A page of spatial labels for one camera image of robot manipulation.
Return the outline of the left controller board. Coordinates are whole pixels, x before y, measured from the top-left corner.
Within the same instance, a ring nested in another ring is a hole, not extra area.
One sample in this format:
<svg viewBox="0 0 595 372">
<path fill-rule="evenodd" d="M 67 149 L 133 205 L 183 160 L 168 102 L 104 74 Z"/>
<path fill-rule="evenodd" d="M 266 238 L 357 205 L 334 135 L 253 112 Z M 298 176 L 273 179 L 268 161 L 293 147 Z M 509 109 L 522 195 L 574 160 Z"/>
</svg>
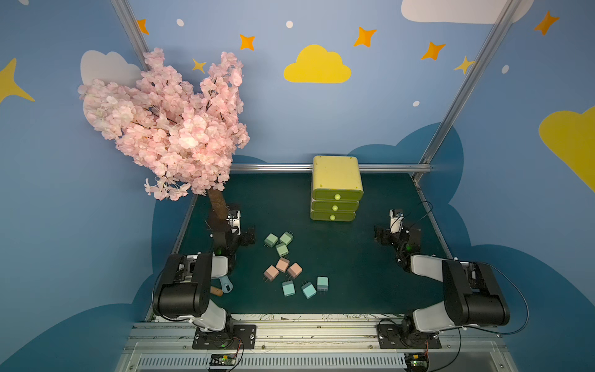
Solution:
<svg viewBox="0 0 595 372">
<path fill-rule="evenodd" d="M 232 354 L 212 354 L 209 358 L 210 368 L 232 368 L 236 365 L 236 356 Z"/>
</svg>

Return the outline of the pink plug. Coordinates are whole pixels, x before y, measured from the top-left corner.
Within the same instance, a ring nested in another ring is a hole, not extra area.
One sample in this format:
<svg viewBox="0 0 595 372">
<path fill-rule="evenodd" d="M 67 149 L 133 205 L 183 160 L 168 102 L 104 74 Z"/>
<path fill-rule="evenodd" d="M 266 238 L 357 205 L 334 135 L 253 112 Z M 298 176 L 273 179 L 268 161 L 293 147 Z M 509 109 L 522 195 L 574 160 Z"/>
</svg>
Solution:
<svg viewBox="0 0 595 372">
<path fill-rule="evenodd" d="M 263 276 L 266 281 L 273 281 L 279 273 L 280 271 L 275 266 L 271 265 L 264 271 Z"/>
<path fill-rule="evenodd" d="M 297 277 L 299 277 L 303 272 L 303 268 L 299 263 L 293 263 L 288 269 L 287 269 L 287 276 L 289 279 L 293 280 L 296 279 Z"/>
<path fill-rule="evenodd" d="M 287 269 L 289 268 L 289 266 L 290 266 L 290 261 L 284 257 L 281 257 L 278 260 L 278 262 L 276 263 L 275 268 L 278 271 L 285 273 L 287 271 Z"/>
</svg>

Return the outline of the controller board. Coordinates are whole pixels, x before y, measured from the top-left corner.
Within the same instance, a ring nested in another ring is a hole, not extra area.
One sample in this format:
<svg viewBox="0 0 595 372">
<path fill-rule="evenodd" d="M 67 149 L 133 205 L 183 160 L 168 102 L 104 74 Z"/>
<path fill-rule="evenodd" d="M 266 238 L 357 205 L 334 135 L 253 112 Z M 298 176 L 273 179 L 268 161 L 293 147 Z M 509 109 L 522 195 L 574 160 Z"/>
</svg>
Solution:
<svg viewBox="0 0 595 372">
<path fill-rule="evenodd" d="M 210 368 L 232 368 L 236 365 L 236 356 L 232 354 L 212 354 L 209 358 Z"/>
<path fill-rule="evenodd" d="M 407 353 L 404 355 L 405 364 L 411 370 L 428 370 L 429 358 L 424 354 Z"/>
</svg>

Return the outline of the blue plug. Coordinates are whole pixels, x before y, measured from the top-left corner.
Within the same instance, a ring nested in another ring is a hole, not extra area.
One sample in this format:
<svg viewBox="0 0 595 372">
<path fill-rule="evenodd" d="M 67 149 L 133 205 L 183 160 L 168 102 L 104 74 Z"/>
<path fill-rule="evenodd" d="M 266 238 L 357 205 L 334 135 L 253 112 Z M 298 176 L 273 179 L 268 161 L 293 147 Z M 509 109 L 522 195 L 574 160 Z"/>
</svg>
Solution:
<svg viewBox="0 0 595 372">
<path fill-rule="evenodd" d="M 313 283 L 306 282 L 302 285 L 302 293 L 306 297 L 306 299 L 311 299 L 317 294 L 317 290 Z"/>
<path fill-rule="evenodd" d="M 295 286 L 293 281 L 285 281 L 282 283 L 282 291 L 284 297 L 293 296 L 296 294 Z"/>
<path fill-rule="evenodd" d="M 317 289 L 317 292 L 327 292 L 329 289 L 328 277 L 324 277 L 324 276 L 317 277 L 316 289 Z"/>
</svg>

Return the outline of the pink plug middle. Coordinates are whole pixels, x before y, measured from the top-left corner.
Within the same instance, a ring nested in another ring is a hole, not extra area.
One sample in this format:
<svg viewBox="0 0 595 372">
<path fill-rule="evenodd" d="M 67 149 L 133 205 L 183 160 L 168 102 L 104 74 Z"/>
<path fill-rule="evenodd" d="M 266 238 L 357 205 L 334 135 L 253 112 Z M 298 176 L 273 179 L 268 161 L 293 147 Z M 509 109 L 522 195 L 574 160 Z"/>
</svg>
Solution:
<svg viewBox="0 0 595 372">
<path fill-rule="evenodd" d="M 278 260 L 278 262 L 276 263 L 275 268 L 278 271 L 285 273 L 287 271 L 287 269 L 289 268 L 289 266 L 290 266 L 290 261 L 284 257 L 281 257 Z"/>
</svg>

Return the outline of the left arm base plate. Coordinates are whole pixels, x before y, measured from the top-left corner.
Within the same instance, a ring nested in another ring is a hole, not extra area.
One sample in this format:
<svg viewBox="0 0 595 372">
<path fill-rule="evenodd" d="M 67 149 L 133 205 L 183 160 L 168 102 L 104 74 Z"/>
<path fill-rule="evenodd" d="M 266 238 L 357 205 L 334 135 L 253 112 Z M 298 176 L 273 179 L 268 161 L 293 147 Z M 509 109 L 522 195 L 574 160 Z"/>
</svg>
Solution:
<svg viewBox="0 0 595 372">
<path fill-rule="evenodd" d="M 223 331 L 203 332 L 196 330 L 193 350 L 240 349 L 253 350 L 257 337 L 256 325 L 228 325 Z"/>
</svg>

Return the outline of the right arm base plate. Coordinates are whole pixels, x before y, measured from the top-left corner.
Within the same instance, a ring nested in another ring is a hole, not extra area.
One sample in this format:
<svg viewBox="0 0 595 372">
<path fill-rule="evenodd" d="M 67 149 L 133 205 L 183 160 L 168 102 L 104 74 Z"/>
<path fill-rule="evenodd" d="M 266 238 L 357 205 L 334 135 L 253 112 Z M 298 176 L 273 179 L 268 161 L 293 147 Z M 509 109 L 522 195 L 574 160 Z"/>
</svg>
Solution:
<svg viewBox="0 0 595 372">
<path fill-rule="evenodd" d="M 422 333 L 413 328 L 405 330 L 401 324 L 379 323 L 377 339 L 383 350 L 396 349 L 441 349 L 442 344 L 435 333 Z"/>
</svg>

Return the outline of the pink cherry blossom tree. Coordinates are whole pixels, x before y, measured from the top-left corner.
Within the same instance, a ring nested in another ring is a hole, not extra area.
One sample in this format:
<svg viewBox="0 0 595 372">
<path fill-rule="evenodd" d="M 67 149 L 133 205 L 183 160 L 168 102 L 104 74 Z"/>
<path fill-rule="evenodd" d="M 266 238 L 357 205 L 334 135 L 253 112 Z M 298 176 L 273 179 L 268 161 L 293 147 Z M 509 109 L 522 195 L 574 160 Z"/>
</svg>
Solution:
<svg viewBox="0 0 595 372">
<path fill-rule="evenodd" d="M 148 195 L 171 201 L 206 195 L 215 218 L 224 222 L 229 207 L 223 190 L 232 158 L 249 143 L 240 122 L 243 63 L 222 53 L 195 91 L 165 64 L 161 49 L 144 57 L 149 69 L 133 87 L 99 79 L 79 87 L 85 118 L 117 150 L 154 173 L 154 181 L 144 184 Z"/>
</svg>

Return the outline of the blue plug right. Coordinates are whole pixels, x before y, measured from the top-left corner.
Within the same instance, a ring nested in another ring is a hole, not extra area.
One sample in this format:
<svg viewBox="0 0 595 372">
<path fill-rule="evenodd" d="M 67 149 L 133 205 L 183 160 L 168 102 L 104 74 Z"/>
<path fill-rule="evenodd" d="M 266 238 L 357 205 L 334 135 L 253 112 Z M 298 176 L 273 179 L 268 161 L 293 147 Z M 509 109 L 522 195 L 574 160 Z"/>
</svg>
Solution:
<svg viewBox="0 0 595 372">
<path fill-rule="evenodd" d="M 317 277 L 316 289 L 317 289 L 317 292 L 327 292 L 329 289 L 328 277 L 324 277 L 324 276 Z"/>
</svg>

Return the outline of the back aluminium rail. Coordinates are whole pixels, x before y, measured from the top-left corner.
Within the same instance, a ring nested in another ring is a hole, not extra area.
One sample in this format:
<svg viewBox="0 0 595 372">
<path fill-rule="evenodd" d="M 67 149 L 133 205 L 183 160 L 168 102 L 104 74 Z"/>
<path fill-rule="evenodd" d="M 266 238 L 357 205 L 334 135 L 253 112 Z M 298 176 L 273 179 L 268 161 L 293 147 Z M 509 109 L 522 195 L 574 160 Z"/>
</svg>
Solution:
<svg viewBox="0 0 595 372">
<path fill-rule="evenodd" d="M 312 170 L 312 164 L 233 164 L 231 167 L 231 172 L 237 174 L 301 174 L 311 172 Z M 425 174 L 429 173 L 432 167 L 429 164 L 361 164 L 359 170 L 363 174 Z"/>
</svg>

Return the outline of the blue plug left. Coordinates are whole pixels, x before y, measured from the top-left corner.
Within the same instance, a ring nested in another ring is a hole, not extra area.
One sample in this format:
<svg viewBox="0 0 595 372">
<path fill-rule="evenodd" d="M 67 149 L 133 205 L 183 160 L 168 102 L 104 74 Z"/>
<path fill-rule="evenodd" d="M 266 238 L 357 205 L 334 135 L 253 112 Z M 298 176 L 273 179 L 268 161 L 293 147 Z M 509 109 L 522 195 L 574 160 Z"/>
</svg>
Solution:
<svg viewBox="0 0 595 372">
<path fill-rule="evenodd" d="M 293 281 L 285 281 L 282 283 L 282 291 L 284 297 L 293 296 L 296 294 L 295 286 Z"/>
</svg>

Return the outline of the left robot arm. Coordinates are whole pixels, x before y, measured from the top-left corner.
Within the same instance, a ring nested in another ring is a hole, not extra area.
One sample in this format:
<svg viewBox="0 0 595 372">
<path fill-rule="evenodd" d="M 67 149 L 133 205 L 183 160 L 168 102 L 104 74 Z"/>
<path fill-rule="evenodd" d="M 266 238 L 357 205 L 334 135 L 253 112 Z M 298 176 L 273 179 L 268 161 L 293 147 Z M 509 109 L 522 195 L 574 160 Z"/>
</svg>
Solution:
<svg viewBox="0 0 595 372">
<path fill-rule="evenodd" d="M 241 229 L 238 217 L 227 226 L 213 229 L 214 248 L 194 255 L 172 254 L 167 258 L 152 294 L 156 316 L 170 322 L 189 322 L 201 335 L 232 333 L 231 315 L 212 301 L 212 281 L 219 280 L 221 290 L 229 294 L 229 279 L 236 267 L 236 253 L 242 246 L 255 243 L 255 229 Z"/>
</svg>

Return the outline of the green plug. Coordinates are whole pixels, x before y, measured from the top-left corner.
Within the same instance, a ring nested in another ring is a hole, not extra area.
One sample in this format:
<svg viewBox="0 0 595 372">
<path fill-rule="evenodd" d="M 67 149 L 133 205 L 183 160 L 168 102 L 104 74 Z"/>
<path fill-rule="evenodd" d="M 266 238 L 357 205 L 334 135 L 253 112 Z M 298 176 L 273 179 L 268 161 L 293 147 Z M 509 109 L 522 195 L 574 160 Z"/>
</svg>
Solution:
<svg viewBox="0 0 595 372">
<path fill-rule="evenodd" d="M 265 238 L 264 244 L 268 247 L 275 247 L 277 245 L 278 241 L 279 241 L 279 238 L 276 235 L 270 233 Z"/>
<path fill-rule="evenodd" d="M 279 243 L 277 246 L 275 246 L 275 249 L 279 257 L 286 257 L 289 254 L 288 246 L 284 243 Z"/>
<path fill-rule="evenodd" d="M 279 238 L 279 243 L 288 246 L 293 239 L 294 237 L 290 232 L 284 232 Z"/>
</svg>

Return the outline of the yellow green drawer cabinet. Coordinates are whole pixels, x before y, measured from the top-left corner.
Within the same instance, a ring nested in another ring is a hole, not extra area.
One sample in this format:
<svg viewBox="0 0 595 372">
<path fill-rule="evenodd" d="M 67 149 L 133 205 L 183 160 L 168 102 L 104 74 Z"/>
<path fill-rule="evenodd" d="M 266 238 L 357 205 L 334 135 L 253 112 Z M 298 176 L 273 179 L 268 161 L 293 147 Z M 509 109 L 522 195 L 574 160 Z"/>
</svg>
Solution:
<svg viewBox="0 0 595 372">
<path fill-rule="evenodd" d="M 358 160 L 347 156 L 314 157 L 311 192 L 314 188 L 364 190 Z"/>
</svg>

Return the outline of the pink plug left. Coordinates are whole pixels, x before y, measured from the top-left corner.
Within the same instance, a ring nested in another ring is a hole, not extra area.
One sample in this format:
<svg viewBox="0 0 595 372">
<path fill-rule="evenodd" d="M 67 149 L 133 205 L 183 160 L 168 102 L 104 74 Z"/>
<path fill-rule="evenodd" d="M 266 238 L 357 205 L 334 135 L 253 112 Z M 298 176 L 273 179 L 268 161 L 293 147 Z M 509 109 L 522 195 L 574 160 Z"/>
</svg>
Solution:
<svg viewBox="0 0 595 372">
<path fill-rule="evenodd" d="M 263 276 L 266 281 L 273 281 L 279 273 L 280 271 L 275 266 L 271 265 L 264 271 Z"/>
</svg>

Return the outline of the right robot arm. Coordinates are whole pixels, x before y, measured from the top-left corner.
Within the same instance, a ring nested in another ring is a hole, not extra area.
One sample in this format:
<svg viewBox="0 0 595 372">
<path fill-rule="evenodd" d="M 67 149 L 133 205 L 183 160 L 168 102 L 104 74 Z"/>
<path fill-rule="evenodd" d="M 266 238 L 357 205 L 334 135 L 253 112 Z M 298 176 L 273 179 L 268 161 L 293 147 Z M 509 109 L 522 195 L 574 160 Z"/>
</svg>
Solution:
<svg viewBox="0 0 595 372">
<path fill-rule="evenodd" d="M 376 226 L 374 239 L 394 248 L 396 262 L 404 271 L 443 286 L 441 302 L 405 316 L 400 328 L 403 336 L 509 323 L 510 309 L 488 264 L 425 255 L 421 252 L 421 231 L 398 227 L 396 223 L 387 229 Z"/>
</svg>

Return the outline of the pink plug right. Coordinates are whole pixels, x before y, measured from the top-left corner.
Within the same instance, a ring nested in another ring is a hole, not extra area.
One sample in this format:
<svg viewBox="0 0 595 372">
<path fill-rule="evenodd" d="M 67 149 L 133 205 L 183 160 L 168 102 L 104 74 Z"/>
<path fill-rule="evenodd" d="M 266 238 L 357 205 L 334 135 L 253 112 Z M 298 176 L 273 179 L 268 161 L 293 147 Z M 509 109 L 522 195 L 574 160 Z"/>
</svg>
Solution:
<svg viewBox="0 0 595 372">
<path fill-rule="evenodd" d="M 293 280 L 296 279 L 297 277 L 299 277 L 303 272 L 303 268 L 299 263 L 293 263 L 288 269 L 287 269 L 287 276 L 289 279 Z"/>
</svg>

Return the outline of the right controller board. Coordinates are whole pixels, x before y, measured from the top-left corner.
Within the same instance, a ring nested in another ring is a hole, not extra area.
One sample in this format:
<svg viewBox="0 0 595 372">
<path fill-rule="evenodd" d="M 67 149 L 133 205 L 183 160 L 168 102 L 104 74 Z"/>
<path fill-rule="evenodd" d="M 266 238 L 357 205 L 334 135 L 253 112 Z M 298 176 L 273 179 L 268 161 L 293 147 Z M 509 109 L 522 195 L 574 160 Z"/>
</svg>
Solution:
<svg viewBox="0 0 595 372">
<path fill-rule="evenodd" d="M 407 353 L 404 355 L 405 364 L 411 370 L 428 370 L 429 358 L 424 354 Z"/>
</svg>

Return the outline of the blue plug middle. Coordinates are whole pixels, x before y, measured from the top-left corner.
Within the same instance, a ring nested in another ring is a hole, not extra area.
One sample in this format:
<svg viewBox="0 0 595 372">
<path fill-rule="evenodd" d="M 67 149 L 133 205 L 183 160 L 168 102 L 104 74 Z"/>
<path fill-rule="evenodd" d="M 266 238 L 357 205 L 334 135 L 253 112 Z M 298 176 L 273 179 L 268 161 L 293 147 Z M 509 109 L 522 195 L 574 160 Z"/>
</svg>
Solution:
<svg viewBox="0 0 595 372">
<path fill-rule="evenodd" d="M 317 294 L 317 290 L 313 283 L 306 282 L 302 285 L 302 293 L 306 297 L 306 299 L 311 299 Z"/>
</svg>

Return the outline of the blue dustpan scoop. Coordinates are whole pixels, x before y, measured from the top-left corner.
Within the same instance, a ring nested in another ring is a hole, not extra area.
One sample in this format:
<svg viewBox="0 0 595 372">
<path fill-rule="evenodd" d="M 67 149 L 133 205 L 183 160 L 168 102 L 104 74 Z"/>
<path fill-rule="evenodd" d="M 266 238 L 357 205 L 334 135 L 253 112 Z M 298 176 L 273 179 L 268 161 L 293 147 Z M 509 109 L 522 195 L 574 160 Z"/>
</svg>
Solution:
<svg viewBox="0 0 595 372">
<path fill-rule="evenodd" d="M 221 290 L 224 294 L 229 294 L 233 290 L 233 284 L 229 279 L 228 275 L 224 275 L 218 278 L 221 286 Z"/>
</svg>

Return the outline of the green yellow brush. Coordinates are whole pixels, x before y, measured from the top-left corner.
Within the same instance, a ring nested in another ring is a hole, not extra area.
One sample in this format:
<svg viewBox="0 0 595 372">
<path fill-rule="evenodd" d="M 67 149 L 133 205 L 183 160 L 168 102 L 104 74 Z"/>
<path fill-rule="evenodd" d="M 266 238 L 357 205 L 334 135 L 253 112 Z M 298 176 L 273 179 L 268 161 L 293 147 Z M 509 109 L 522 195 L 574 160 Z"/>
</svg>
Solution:
<svg viewBox="0 0 595 372">
<path fill-rule="evenodd" d="M 218 297 L 222 297 L 224 295 L 224 292 L 221 288 L 217 288 L 217 287 L 211 287 L 210 288 L 210 292 L 212 295 L 218 296 Z"/>
</svg>

